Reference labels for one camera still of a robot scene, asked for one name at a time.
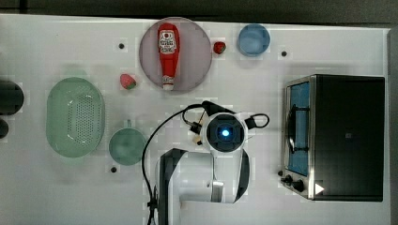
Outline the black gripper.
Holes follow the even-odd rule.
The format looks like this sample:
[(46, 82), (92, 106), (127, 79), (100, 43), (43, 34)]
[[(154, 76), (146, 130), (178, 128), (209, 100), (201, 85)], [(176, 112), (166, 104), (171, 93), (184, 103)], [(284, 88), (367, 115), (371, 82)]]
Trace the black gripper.
[[(220, 105), (217, 105), (211, 101), (205, 100), (200, 104), (192, 104), (187, 107), (187, 110), (203, 108), (208, 116), (216, 113), (233, 113), (233, 111), (228, 110)], [(190, 131), (200, 131), (202, 126), (198, 122), (190, 122), (187, 124), (190, 126)]]

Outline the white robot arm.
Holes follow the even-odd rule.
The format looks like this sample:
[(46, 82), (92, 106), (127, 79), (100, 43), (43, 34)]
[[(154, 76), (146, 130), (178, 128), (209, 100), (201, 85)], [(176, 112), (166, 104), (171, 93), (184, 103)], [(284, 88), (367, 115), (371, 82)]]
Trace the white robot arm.
[(204, 150), (173, 148), (157, 162), (158, 225), (180, 225), (183, 202), (235, 203), (249, 185), (245, 120), (210, 101), (202, 107), (208, 116), (200, 129)]

